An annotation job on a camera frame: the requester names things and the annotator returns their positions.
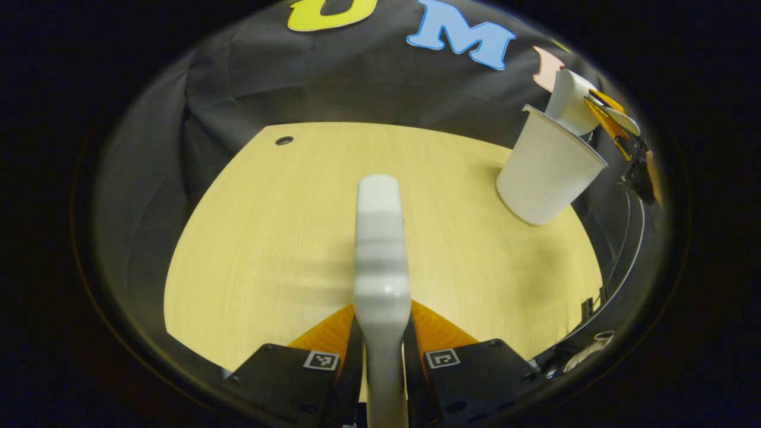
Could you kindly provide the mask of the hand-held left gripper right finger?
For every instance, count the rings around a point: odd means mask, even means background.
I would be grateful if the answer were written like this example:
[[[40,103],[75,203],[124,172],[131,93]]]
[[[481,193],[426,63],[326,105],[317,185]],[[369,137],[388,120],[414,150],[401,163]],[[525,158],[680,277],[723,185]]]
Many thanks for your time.
[[[497,426],[539,385],[538,369],[505,341],[478,341],[416,301],[404,364],[412,426]]]

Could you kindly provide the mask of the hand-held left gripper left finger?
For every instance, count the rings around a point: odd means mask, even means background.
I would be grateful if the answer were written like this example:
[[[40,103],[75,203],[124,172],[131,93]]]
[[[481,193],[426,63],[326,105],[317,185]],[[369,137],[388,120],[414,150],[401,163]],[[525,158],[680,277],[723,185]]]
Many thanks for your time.
[[[364,341],[350,304],[288,346],[264,344],[226,379],[268,427],[356,423]]]

